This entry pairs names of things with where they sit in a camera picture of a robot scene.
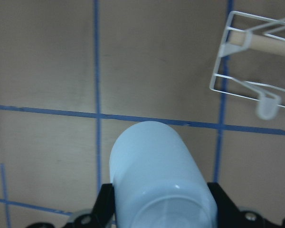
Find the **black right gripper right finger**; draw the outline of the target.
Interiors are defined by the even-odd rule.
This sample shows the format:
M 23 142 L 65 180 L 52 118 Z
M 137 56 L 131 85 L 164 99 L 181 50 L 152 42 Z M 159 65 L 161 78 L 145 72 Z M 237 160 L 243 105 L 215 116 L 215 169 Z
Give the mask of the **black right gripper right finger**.
M 278 225 L 252 210 L 240 210 L 217 182 L 207 186 L 217 205 L 218 228 L 285 228 L 285 218 Z

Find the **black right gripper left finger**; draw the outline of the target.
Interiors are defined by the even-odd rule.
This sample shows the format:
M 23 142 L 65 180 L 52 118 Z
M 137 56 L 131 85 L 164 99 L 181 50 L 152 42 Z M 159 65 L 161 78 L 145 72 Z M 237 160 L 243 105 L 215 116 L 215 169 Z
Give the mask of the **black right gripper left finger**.
M 101 186 L 92 209 L 84 209 L 73 213 L 65 228 L 110 228 L 115 213 L 115 197 L 113 184 Z

